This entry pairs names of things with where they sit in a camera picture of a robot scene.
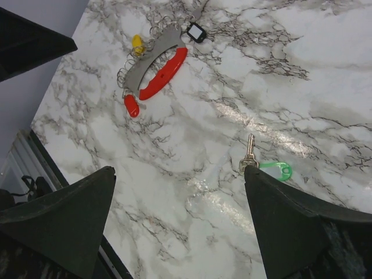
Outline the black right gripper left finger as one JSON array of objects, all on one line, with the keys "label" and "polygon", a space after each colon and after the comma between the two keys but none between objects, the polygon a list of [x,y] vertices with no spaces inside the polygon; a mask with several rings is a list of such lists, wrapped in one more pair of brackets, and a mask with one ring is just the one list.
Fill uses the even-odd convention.
[{"label": "black right gripper left finger", "polygon": [[115,189],[113,167],[1,211],[1,278],[91,278]]}]

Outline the red handled steel key organizer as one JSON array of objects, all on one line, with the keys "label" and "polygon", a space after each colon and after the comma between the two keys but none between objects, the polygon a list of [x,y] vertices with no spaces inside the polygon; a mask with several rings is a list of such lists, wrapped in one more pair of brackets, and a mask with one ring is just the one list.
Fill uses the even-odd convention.
[{"label": "red handled steel key organizer", "polygon": [[180,69],[188,49],[182,30],[167,26],[140,57],[129,59],[117,73],[119,88],[145,101],[162,90]]}]

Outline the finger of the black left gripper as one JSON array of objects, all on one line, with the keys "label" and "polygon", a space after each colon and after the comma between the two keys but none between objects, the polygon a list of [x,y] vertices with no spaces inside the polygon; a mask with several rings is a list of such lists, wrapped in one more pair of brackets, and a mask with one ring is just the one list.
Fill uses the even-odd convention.
[{"label": "finger of the black left gripper", "polygon": [[72,38],[1,8],[1,81],[76,50]]}]

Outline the yellow key tag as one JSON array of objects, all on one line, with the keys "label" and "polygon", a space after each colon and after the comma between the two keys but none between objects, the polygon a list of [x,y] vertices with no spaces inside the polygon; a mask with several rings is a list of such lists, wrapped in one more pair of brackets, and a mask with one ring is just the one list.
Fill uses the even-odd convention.
[{"label": "yellow key tag", "polygon": [[132,38],[132,48],[133,54],[135,56],[141,56],[145,52],[144,43],[142,42],[142,38],[140,35],[136,34]]}]

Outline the black key tag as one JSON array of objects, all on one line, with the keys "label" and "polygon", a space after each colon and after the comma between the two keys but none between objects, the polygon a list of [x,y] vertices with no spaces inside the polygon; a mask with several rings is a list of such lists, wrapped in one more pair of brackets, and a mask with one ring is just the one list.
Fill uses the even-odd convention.
[{"label": "black key tag", "polygon": [[186,30],[187,35],[196,43],[200,44],[207,36],[206,31],[197,23],[192,22]]}]

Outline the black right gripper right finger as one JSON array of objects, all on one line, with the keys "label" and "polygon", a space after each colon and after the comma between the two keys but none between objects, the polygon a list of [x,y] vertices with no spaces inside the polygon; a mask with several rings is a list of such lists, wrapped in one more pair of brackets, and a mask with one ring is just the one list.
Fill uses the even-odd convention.
[{"label": "black right gripper right finger", "polygon": [[371,214],[248,166],[245,189],[267,278],[371,278]]}]

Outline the red key tag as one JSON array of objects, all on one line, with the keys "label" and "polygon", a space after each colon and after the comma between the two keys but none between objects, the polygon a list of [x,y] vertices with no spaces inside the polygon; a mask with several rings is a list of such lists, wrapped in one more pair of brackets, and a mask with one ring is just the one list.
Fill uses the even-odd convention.
[{"label": "red key tag", "polygon": [[136,98],[133,95],[127,94],[124,96],[124,105],[130,117],[135,118],[139,115],[140,107],[137,104]]}]

